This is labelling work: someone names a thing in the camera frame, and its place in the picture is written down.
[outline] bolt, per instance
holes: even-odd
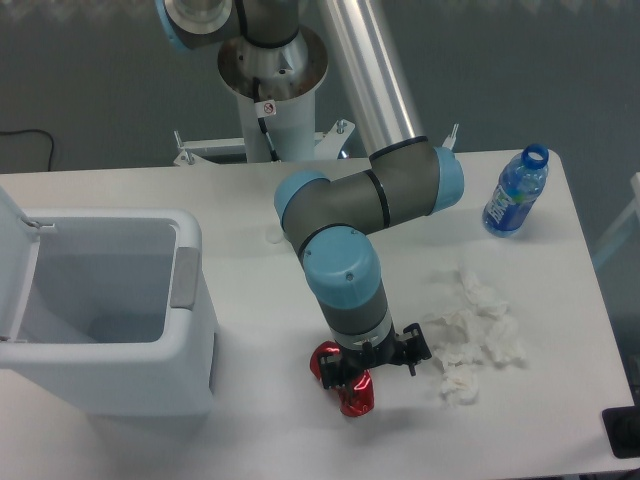
[[[347,128],[347,121],[343,119],[338,120],[336,131],[342,135],[345,128]]]

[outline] metal pole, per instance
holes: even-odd
[[[424,135],[380,2],[318,5],[367,153]]]

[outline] gray floor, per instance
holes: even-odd
[[[640,171],[640,3],[384,5],[427,134],[439,141],[460,122],[458,151],[546,143],[563,158],[593,246]],[[325,35],[314,1],[303,22]],[[169,165],[174,129],[190,140],[240,136],[216,55],[173,51],[152,0],[4,0],[0,130],[51,131],[58,170]],[[318,129],[351,118],[335,68],[317,101]],[[35,136],[0,137],[0,173],[42,170],[47,148]],[[640,351],[638,237],[599,274],[624,357]]]

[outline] cable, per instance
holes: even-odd
[[[627,473],[623,473],[616,480],[631,480],[635,477],[636,473],[640,473],[640,468],[636,468],[635,470],[630,470]]]
[[[22,135],[24,133],[39,133],[40,135],[44,135],[49,139],[49,142],[51,142],[51,149],[49,150],[49,160],[47,161],[47,172],[50,172],[53,166],[52,165],[53,151],[55,150],[56,142],[53,139],[53,135],[51,135],[49,132],[47,132],[46,130],[40,130],[39,128],[27,128],[24,130],[10,130],[10,131],[0,130],[0,137],[10,137],[13,135]]]

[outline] table surface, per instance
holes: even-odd
[[[401,329],[457,307],[459,265],[510,302],[524,368],[478,367],[473,405],[447,407],[441,371],[372,372],[376,407],[338,411],[311,376],[330,339],[273,192],[307,165],[203,165],[0,176],[23,208],[178,207],[203,232],[203,268],[221,325],[215,406],[206,417],[92,417],[0,371],[2,479],[477,479],[635,468],[613,457],[600,412],[631,395],[560,159],[522,230],[498,239],[480,216],[514,152],[460,154],[453,208],[370,236]],[[314,163],[330,178],[366,160]]]

